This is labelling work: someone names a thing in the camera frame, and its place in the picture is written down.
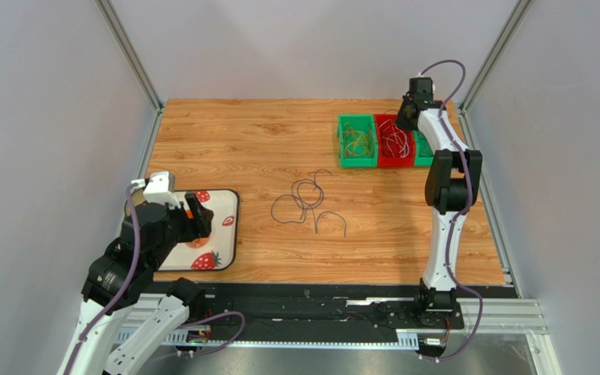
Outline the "clear glass bowl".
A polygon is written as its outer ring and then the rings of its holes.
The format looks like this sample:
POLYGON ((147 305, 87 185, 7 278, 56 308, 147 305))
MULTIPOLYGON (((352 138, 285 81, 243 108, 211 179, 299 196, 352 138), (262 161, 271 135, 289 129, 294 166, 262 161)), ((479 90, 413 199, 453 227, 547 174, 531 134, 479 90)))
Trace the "clear glass bowl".
MULTIPOLYGON (((143 195, 143 189, 132 190, 130 193, 131 201, 133 203, 134 208, 145 203, 145 197, 143 195)), ((124 218, 128 219, 131 217, 131 207, 129 202, 126 200, 124 204, 124 218)))

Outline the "green storage bin right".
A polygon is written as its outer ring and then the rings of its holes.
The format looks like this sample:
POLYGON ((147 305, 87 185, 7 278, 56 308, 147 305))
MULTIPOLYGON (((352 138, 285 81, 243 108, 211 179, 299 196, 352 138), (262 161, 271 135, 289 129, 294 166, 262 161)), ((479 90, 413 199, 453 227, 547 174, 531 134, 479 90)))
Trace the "green storage bin right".
POLYGON ((416 145, 414 166, 430 167, 434 160, 433 150, 427 138, 419 131, 413 131, 416 145))

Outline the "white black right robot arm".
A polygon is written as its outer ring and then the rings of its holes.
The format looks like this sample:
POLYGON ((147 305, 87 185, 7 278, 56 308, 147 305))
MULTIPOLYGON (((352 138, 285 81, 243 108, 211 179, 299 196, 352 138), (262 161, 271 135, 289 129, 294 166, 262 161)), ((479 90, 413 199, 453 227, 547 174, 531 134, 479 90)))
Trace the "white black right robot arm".
POLYGON ((434 153, 425 184, 432 213, 430 254, 412 313, 419 325, 433 327, 457 312, 455 263, 463 225, 477 200, 483 156, 455 132, 445 103, 434 99, 429 77, 410 79, 395 124, 420 132, 434 153))

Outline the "red storage bin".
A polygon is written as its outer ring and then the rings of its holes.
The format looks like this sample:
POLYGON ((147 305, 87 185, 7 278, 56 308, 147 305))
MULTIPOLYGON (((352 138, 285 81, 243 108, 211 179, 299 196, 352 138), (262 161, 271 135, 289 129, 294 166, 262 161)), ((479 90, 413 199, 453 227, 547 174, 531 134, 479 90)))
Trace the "red storage bin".
POLYGON ((414 166, 416 145, 413 133, 397 128, 396 115, 374 114, 378 142, 378 168, 406 168, 414 166))

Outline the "green storage bin left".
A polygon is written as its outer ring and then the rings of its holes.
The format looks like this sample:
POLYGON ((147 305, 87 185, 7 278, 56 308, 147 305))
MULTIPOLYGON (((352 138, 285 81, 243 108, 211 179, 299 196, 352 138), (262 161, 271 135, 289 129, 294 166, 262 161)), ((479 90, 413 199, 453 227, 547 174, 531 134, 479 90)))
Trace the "green storage bin left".
POLYGON ((341 168, 377 167, 379 148, 372 114, 338 115, 337 142, 341 168))

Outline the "orange transparent cup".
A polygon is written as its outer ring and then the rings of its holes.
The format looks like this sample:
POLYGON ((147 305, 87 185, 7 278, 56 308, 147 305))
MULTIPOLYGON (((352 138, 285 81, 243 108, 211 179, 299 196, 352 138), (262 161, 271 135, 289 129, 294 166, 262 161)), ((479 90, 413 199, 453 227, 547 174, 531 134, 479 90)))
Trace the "orange transparent cup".
POLYGON ((205 246, 208 242, 209 242, 208 237, 197 238, 191 242, 188 242, 186 244, 186 246, 188 246, 189 248, 201 248, 201 247, 205 246))

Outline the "aluminium frame post left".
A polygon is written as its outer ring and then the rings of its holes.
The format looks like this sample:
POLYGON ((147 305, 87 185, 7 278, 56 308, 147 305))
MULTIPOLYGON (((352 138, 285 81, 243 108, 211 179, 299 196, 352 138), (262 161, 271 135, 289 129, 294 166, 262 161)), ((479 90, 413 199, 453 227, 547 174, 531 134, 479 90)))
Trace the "aluminium frame post left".
POLYGON ((141 89, 154 112, 161 113, 164 107, 163 101, 144 68, 143 62, 138 56, 113 2, 110 0, 96 0, 95 4, 99 8, 107 26, 115 38, 116 43, 119 45, 125 60, 129 64, 134 77, 141 86, 141 89))

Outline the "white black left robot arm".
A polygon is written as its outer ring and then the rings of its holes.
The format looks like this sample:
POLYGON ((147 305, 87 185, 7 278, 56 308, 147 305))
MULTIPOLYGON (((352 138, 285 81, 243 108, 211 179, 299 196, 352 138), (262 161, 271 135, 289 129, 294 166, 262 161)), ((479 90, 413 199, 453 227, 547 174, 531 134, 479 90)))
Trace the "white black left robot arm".
POLYGON ((207 238, 214 217, 190 191, 178 205, 135 205, 128 193, 127 207, 130 212, 123 218, 120 235, 89 267, 73 342, 60 374, 135 373, 173 330, 204 316, 205 289, 181 277, 167 289, 152 316, 116 352, 111 350, 123 323, 173 248, 207 238))

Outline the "aluminium frame post right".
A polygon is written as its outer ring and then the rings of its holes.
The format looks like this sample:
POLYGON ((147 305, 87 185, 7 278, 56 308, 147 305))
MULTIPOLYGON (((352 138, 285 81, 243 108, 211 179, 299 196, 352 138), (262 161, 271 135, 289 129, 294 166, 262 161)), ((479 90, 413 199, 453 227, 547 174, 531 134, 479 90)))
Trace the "aluminium frame post right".
POLYGON ((523 22, 529 8, 534 4, 533 0, 518 0, 512 8, 506 22, 491 46, 481 68, 474 77, 466 96, 462 100, 459 109, 467 112, 477 100, 478 95, 484 88, 488 78, 496 67, 497 62, 502 57, 509 42, 514 37, 520 24, 523 22))

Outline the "aluminium frame post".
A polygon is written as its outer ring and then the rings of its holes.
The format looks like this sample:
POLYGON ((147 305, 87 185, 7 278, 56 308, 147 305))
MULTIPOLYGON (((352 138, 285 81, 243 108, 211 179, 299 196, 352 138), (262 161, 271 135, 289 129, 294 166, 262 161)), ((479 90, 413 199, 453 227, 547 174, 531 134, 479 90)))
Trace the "aluminium frame post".
POLYGON ((134 77, 141 86, 141 89, 154 112, 161 113, 164 107, 163 101, 144 68, 143 62, 138 56, 113 2, 110 0, 96 0, 95 4, 99 8, 107 26, 115 38, 116 43, 119 45, 125 60, 129 64, 134 77))
POLYGON ((523 22, 529 8, 534 4, 533 0, 518 0, 512 8, 506 22, 491 46, 481 68, 474 77, 466 96, 462 100, 459 109, 467 112, 477 100, 478 95, 484 88, 488 78, 496 67, 497 62, 502 57, 509 42, 514 37, 520 24, 523 22))

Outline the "green storage bin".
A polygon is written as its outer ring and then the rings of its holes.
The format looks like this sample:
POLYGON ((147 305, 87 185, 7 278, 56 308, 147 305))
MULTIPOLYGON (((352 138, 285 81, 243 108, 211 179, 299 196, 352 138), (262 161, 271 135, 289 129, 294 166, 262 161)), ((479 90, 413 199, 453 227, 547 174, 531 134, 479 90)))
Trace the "green storage bin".
POLYGON ((433 150, 427 138, 419 131, 413 131, 416 145, 414 166, 430 167, 434 160, 433 150))
POLYGON ((341 168, 377 167, 379 148, 372 114, 338 115, 337 142, 341 168))

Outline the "white strawberry print tray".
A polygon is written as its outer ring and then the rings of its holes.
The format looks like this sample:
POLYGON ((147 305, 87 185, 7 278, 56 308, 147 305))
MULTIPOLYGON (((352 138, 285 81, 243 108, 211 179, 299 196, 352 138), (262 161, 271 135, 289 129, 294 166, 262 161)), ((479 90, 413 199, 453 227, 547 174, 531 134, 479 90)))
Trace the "white strawberry print tray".
MULTIPOLYGON (((134 185, 127 189, 128 198, 134 185)), ((180 203, 186 203, 184 194, 188 191, 175 191, 180 203)), ((142 255, 138 244, 132 256, 137 256, 139 270, 170 271, 219 271, 228 268, 236 256, 238 239, 239 195, 229 189, 194 190, 199 201, 214 212, 212 233, 209 242, 201 248, 189 248, 187 242, 178 243, 168 255, 142 255)), ((120 231, 123 247, 123 224, 120 231)))

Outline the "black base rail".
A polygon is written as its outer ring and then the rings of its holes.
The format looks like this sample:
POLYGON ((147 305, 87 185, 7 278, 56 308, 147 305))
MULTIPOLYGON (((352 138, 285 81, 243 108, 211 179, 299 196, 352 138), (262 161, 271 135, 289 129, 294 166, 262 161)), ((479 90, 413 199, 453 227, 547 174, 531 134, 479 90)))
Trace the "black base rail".
POLYGON ((442 334, 466 327, 479 303, 456 292, 451 310, 422 310, 417 284, 203 283, 189 321, 215 317, 210 338, 238 343, 392 344, 398 335, 442 334))

